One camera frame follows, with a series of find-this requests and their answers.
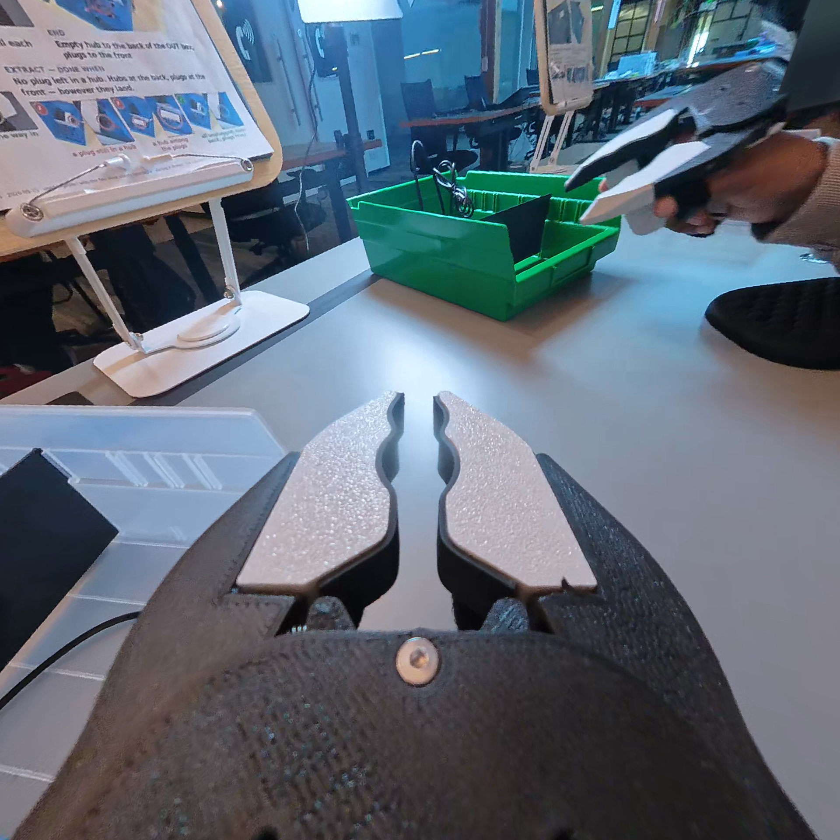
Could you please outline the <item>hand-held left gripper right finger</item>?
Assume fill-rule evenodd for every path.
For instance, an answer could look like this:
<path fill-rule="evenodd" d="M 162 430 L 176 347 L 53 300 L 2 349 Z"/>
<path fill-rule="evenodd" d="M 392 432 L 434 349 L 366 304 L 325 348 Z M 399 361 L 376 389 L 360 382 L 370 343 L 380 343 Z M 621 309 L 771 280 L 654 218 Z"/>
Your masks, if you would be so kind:
<path fill-rule="evenodd" d="M 434 397 L 434 435 L 437 574 L 456 626 L 482 627 L 499 602 L 526 627 L 548 627 L 550 606 L 599 606 L 592 544 L 530 445 L 452 392 Z"/>

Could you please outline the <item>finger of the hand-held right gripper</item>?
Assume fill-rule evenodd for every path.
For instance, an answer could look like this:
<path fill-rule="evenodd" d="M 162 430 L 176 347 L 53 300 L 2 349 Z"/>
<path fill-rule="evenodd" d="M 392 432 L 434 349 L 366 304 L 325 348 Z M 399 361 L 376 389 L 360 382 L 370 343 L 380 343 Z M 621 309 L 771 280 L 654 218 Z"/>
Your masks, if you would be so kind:
<path fill-rule="evenodd" d="M 582 225 L 598 225 L 633 214 L 655 202 L 655 185 L 711 150 L 706 142 L 675 143 L 660 152 L 638 172 L 623 178 L 595 199 L 581 216 Z"/>
<path fill-rule="evenodd" d="M 648 116 L 606 142 L 578 165 L 565 181 L 565 191 L 583 186 L 629 162 L 650 163 L 668 147 L 679 129 L 681 111 L 666 109 Z"/>

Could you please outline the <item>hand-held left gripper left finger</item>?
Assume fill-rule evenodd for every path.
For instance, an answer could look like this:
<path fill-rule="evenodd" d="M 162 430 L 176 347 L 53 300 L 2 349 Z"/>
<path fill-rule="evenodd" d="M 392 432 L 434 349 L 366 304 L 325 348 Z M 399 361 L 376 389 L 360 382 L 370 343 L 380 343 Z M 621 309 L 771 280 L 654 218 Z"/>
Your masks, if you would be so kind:
<path fill-rule="evenodd" d="M 325 427 L 299 453 L 235 586 L 306 606 L 335 597 L 359 625 L 399 570 L 393 480 L 405 397 L 386 392 Z"/>

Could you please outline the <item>clear plastic bin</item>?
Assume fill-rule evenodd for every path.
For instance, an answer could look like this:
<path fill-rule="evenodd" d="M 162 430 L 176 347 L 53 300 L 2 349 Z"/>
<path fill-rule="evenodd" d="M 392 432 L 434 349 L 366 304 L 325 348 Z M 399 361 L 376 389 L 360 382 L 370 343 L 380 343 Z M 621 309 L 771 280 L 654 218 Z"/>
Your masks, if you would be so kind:
<path fill-rule="evenodd" d="M 2 694 L 71 639 L 138 612 L 209 526 L 285 457 L 247 409 L 2 406 L 2 471 L 39 448 L 116 537 L 2 672 Z M 131 622 L 102 629 L 2 709 L 2 793 L 40 792 L 78 738 Z"/>

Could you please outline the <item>green plastic bin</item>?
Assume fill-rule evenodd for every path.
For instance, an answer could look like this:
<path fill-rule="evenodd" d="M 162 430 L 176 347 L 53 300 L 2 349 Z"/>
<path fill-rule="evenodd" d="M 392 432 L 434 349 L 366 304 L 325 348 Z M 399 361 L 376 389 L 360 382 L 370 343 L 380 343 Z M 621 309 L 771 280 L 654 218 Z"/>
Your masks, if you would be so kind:
<path fill-rule="evenodd" d="M 619 217 L 582 225 L 597 182 L 565 191 L 565 175 L 469 171 L 458 188 L 474 213 L 459 213 L 432 176 L 349 199 L 373 272 L 457 306 L 508 321 L 553 297 L 616 248 Z M 504 224 L 484 219 L 550 194 L 540 253 L 515 264 Z"/>

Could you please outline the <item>person's right forearm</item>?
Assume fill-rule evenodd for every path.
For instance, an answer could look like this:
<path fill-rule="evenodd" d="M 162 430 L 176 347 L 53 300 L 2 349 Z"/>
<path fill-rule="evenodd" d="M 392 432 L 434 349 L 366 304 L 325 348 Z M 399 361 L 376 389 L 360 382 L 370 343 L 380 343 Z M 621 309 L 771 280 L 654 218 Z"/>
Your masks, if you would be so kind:
<path fill-rule="evenodd" d="M 789 219 L 763 234 L 755 225 L 753 235 L 769 244 L 806 247 L 839 271 L 839 140 L 815 141 L 827 148 L 820 180 Z"/>

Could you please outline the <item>person's right hand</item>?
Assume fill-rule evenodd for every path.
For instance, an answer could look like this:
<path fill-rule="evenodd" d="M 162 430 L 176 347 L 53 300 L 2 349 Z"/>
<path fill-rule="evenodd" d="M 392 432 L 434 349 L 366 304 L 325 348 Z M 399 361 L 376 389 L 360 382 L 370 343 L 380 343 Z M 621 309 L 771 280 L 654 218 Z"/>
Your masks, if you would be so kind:
<path fill-rule="evenodd" d="M 780 224 L 793 215 L 821 180 L 831 148 L 819 140 L 777 133 L 742 150 L 707 178 L 710 205 L 683 219 L 672 196 L 659 198 L 654 215 L 678 233 L 713 234 L 725 219 Z"/>

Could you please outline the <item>background document stand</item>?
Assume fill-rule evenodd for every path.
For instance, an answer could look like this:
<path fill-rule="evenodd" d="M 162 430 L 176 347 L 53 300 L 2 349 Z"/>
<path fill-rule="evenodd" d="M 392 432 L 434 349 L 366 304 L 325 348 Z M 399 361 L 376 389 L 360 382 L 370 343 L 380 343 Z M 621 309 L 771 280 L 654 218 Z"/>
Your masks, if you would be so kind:
<path fill-rule="evenodd" d="M 594 95 L 593 23 L 590 1 L 535 1 L 540 106 L 544 114 L 529 172 L 559 174 L 558 159 L 574 115 Z"/>

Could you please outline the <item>background office desk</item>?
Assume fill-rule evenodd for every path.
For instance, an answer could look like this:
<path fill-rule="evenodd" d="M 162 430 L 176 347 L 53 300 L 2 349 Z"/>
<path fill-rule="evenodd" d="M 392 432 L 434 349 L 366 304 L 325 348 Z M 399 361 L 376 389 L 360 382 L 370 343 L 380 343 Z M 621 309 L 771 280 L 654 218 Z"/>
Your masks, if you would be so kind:
<path fill-rule="evenodd" d="M 520 123 L 527 124 L 541 112 L 542 105 L 539 100 L 530 98 L 511 108 L 494 108 L 486 111 L 468 110 L 428 118 L 403 120 L 398 124 L 401 129 L 405 130 L 442 129 L 444 127 L 465 129 L 468 125 L 489 124 L 490 128 L 485 133 L 498 133 L 507 132 L 512 126 Z"/>

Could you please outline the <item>black wrist rest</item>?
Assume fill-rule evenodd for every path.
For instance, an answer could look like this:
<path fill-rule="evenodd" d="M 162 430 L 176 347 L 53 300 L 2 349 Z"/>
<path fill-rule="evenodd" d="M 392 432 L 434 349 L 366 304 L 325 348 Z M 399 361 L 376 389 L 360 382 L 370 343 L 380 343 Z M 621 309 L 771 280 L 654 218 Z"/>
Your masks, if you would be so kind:
<path fill-rule="evenodd" d="M 714 330 L 763 360 L 812 371 L 839 369 L 839 278 L 730 290 L 708 306 Z"/>

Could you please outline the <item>document stand with wooden board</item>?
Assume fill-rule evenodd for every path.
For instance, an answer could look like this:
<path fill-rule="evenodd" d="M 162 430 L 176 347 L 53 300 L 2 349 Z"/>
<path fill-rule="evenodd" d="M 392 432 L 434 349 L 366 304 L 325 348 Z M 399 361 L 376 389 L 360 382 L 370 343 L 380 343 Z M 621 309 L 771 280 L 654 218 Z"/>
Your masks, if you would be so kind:
<path fill-rule="evenodd" d="M 241 290 L 222 200 L 267 186 L 281 170 L 282 151 L 270 117 L 248 77 L 237 46 L 213 2 L 193 2 L 242 99 L 268 139 L 268 159 L 214 164 L 153 182 L 108 181 L 98 189 L 64 192 L 63 182 L 2 212 L 2 257 L 20 257 L 62 243 L 108 314 L 120 343 L 93 361 L 98 372 L 132 398 L 171 391 L 268 337 L 302 321 L 305 304 L 257 290 Z M 115 306 L 82 237 L 191 207 L 208 205 L 224 269 L 220 300 L 154 328 L 130 327 Z"/>

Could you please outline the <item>printed instruction sheet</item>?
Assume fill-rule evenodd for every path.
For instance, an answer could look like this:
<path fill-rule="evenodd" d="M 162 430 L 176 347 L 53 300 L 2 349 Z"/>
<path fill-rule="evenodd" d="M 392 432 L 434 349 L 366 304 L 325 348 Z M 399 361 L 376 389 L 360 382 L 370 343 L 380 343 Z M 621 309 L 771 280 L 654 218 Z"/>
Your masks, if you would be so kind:
<path fill-rule="evenodd" d="M 1 208 L 271 148 L 193 2 L 2 1 Z"/>

